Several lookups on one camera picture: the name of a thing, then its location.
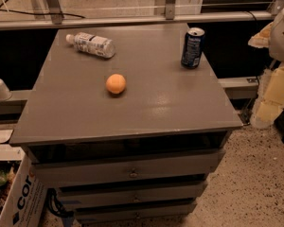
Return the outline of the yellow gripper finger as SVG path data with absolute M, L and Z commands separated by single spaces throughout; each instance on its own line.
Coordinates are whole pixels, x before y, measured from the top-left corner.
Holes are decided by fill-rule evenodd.
M 260 77 L 251 125 L 257 129 L 271 126 L 284 110 L 284 63 L 275 70 L 265 69 Z
M 265 26 L 259 33 L 252 36 L 248 44 L 255 48 L 268 48 L 273 23 Z

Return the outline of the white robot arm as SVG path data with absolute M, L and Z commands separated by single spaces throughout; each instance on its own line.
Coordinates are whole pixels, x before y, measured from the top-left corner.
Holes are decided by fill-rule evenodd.
M 252 109 L 251 125 L 265 129 L 284 110 L 284 8 L 269 25 L 252 36 L 248 44 L 255 48 L 268 48 L 269 56 L 280 62 L 276 69 L 270 66 L 260 76 L 257 99 Z

